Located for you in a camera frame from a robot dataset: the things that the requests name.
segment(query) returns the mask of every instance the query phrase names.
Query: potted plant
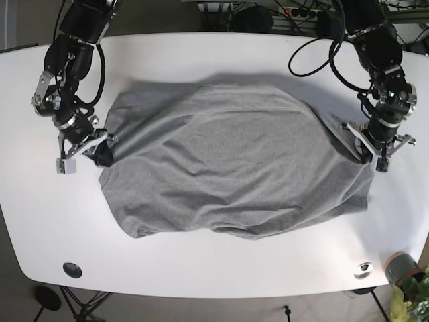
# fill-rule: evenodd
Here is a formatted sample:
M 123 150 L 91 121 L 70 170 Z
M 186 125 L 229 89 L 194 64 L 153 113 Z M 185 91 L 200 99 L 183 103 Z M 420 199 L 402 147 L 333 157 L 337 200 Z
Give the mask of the potted plant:
M 391 321 L 429 320 L 429 269 L 422 270 L 410 255 L 400 252 L 387 261 L 385 273 L 393 287 Z

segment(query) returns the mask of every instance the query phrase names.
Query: gray fabric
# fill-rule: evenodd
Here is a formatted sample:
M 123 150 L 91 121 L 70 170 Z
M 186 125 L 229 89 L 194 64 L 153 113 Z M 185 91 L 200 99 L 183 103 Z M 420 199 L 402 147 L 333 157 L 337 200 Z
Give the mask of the gray fabric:
M 366 210 L 373 173 L 324 117 L 270 85 L 123 93 L 106 121 L 116 163 L 100 183 L 135 238 L 209 228 L 259 239 Z

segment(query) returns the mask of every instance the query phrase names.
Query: plant pot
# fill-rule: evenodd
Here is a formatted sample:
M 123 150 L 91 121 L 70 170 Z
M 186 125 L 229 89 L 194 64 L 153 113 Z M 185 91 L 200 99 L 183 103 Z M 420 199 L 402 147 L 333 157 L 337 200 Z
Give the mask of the plant pot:
M 416 261 L 404 252 L 390 256 L 385 264 L 386 278 L 391 285 L 401 287 L 405 278 L 413 276 L 418 282 L 424 277 L 424 271 Z

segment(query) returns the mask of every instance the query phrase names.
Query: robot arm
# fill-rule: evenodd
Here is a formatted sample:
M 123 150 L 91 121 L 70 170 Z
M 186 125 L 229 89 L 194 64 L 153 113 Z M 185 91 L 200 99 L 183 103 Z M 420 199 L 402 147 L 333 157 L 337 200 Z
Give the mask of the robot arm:
M 363 93 L 358 98 L 371 115 L 364 127 L 348 124 L 359 139 L 357 149 L 372 160 L 374 170 L 387 171 L 389 159 L 405 143 L 415 144 L 410 136 L 397 135 L 400 124 L 416 105 L 414 86 L 407 83 L 400 64 L 402 50 L 385 24 L 385 16 L 377 0 L 339 0 L 343 5 L 346 28 L 351 35 L 359 60 L 369 73 L 376 106 Z M 61 23 L 60 34 L 46 53 L 32 105 L 36 113 L 52 118 L 60 131 L 61 157 L 58 173 L 76 172 L 76 156 L 84 154 L 96 165 L 111 166 L 112 153 L 107 141 L 115 136 L 105 129 L 94 129 L 98 122 L 94 106 L 100 99 L 105 77 L 103 51 L 98 44 L 116 15 L 118 0 L 74 0 Z M 100 87 L 95 99 L 83 102 L 76 94 L 79 82 L 91 68 L 96 44 L 102 62 Z M 72 147 L 66 153 L 64 141 Z
M 371 115 L 363 128 L 348 128 L 361 141 L 363 155 L 372 158 L 374 170 L 385 172 L 390 157 L 405 143 L 415 145 L 411 136 L 399 136 L 397 130 L 416 106 L 414 86 L 406 82 L 401 68 L 402 49 L 386 26 L 385 16 L 377 0 L 341 0 L 346 28 L 352 37 L 362 67 L 373 84 L 373 106 L 359 93 L 358 98 Z
M 88 156 L 100 166 L 113 163 L 107 141 L 114 140 L 115 136 L 105 129 L 94 129 L 98 118 L 93 114 L 105 81 L 105 58 L 98 43 L 116 10 L 117 0 L 74 0 L 60 25 L 62 34 L 46 53 L 44 71 L 32 97 L 32 105 L 40 116 L 51 117 L 60 131 L 58 173 L 76 172 L 75 158 L 79 154 Z M 100 86 L 95 99 L 85 103 L 76 92 L 79 82 L 91 68 L 94 44 L 97 44 L 102 64 Z M 64 149 L 65 140 L 72 144 L 68 152 Z

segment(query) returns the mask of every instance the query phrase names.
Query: green leaf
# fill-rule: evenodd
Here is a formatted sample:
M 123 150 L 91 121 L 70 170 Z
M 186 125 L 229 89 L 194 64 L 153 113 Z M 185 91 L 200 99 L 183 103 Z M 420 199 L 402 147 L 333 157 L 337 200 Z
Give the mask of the green leaf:
M 407 317 L 394 317 L 392 314 L 390 315 L 391 322 L 408 322 L 409 319 Z
M 412 302 L 417 299 L 419 295 L 419 284 L 414 277 L 407 277 L 404 279 L 401 288 Z
M 404 292 L 402 292 L 402 289 L 397 287 L 396 285 L 392 285 L 393 288 L 393 297 L 398 298 L 399 300 L 404 300 Z
M 395 294 L 390 302 L 390 315 L 394 319 L 405 319 L 408 316 L 407 306 L 399 294 Z
M 427 318 L 429 318 L 429 302 L 428 301 L 422 301 L 422 302 L 418 303 L 418 306 L 413 311 L 413 313 L 416 316 L 423 318 L 424 321 L 426 321 Z
M 424 279 L 418 285 L 420 296 L 427 299 L 429 297 L 429 278 Z

